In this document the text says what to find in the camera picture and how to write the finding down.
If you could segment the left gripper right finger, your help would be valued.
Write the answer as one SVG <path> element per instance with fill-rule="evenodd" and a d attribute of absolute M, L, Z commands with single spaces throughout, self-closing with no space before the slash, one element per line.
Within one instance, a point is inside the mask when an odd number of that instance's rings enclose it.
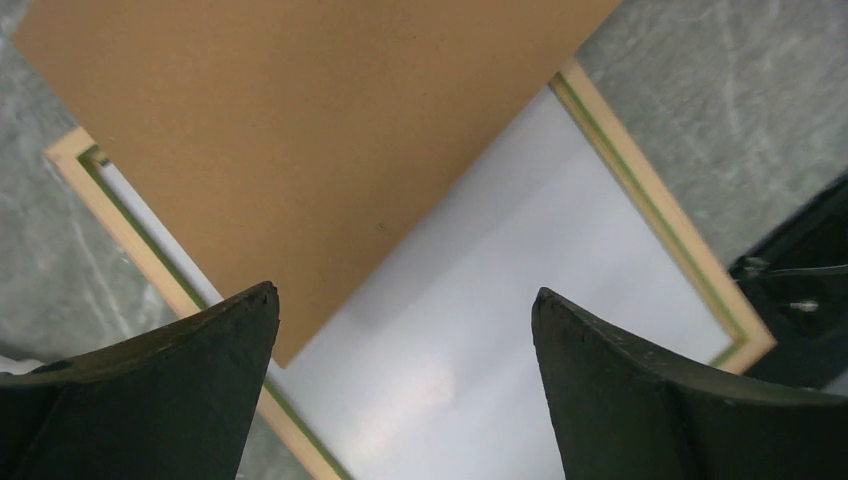
<path fill-rule="evenodd" d="M 843 479 L 847 401 L 728 373 L 543 288 L 532 335 L 569 479 Z"/>

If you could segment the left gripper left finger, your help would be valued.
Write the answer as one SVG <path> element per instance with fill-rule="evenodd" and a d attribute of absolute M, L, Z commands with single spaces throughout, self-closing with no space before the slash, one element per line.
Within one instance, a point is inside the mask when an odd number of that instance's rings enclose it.
<path fill-rule="evenodd" d="M 5 479 L 232 479 L 279 326 L 262 282 L 117 344 L 1 377 Z"/>

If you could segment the brown backing board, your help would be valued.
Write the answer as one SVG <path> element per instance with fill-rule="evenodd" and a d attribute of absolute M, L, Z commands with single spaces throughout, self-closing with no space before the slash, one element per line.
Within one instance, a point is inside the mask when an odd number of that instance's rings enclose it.
<path fill-rule="evenodd" d="M 50 1 L 13 42 L 287 364 L 612 1 Z"/>

